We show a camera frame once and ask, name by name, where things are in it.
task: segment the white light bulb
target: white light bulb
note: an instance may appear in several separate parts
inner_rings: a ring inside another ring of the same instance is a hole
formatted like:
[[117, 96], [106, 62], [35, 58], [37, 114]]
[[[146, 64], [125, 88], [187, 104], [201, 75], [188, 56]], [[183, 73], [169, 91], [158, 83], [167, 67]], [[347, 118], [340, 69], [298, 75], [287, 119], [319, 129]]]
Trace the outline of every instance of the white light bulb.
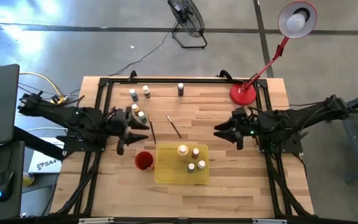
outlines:
[[287, 19], [287, 28], [289, 31], [296, 32], [305, 26], [305, 17], [302, 14], [294, 14]]

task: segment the floor fan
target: floor fan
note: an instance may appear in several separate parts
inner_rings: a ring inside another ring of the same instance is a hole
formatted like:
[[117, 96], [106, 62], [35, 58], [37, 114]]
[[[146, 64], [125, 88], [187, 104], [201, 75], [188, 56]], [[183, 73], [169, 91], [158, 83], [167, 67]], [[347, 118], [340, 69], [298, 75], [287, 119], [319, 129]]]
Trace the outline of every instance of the floor fan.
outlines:
[[[204, 22], [194, 2], [192, 0], [168, 0], [168, 4], [177, 20], [172, 30], [172, 38], [184, 49], [204, 49], [208, 44], [204, 37]], [[184, 46], [175, 36], [175, 31], [178, 29], [179, 24], [191, 37], [202, 37], [205, 45]]]

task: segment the paintbrush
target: paintbrush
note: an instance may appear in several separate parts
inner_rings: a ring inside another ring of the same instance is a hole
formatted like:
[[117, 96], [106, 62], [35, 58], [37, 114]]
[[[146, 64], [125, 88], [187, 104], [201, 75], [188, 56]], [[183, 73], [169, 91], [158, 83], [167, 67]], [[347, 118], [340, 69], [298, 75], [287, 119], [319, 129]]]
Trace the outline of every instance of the paintbrush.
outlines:
[[170, 118], [168, 115], [167, 115], [167, 118], [168, 118], [169, 122], [171, 122], [172, 127], [173, 127], [173, 128], [175, 129], [175, 131], [178, 133], [179, 137], [181, 138], [181, 135], [180, 135], [179, 131], [177, 130], [177, 128], [175, 127], [175, 125], [172, 123], [171, 118]]
[[149, 116], [149, 115], [147, 115], [147, 117], [149, 118], [149, 121], [150, 121], [150, 127], [152, 128], [152, 133], [153, 133], [154, 144], [157, 144], [157, 143], [155, 142], [155, 135], [154, 135], [154, 129], [153, 129], [153, 123], [152, 123], [152, 120], [150, 119], [150, 116]]

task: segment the red desk lamp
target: red desk lamp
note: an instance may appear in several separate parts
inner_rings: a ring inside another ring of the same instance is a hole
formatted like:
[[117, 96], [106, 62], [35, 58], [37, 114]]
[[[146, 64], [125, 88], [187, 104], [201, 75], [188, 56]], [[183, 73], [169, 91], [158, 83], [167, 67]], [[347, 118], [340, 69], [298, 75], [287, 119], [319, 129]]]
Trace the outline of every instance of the red desk lamp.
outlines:
[[248, 83], [234, 84], [230, 89], [230, 98], [238, 105], [249, 105], [256, 99], [256, 90], [252, 84], [266, 71], [280, 56], [289, 39], [299, 39], [308, 35], [317, 23], [316, 9], [308, 2], [296, 1], [285, 6], [278, 17], [278, 28], [285, 36], [273, 59], [259, 73], [253, 75]]

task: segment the lamp base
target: lamp base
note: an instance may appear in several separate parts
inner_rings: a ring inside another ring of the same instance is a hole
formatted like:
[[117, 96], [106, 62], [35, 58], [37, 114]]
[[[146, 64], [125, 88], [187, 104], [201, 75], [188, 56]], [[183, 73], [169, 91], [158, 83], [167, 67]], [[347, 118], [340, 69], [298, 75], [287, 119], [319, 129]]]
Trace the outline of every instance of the lamp base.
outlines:
[[245, 106], [253, 103], [256, 99], [256, 91], [253, 86], [248, 90], [241, 90], [242, 85], [234, 84], [230, 89], [230, 99], [237, 105]]

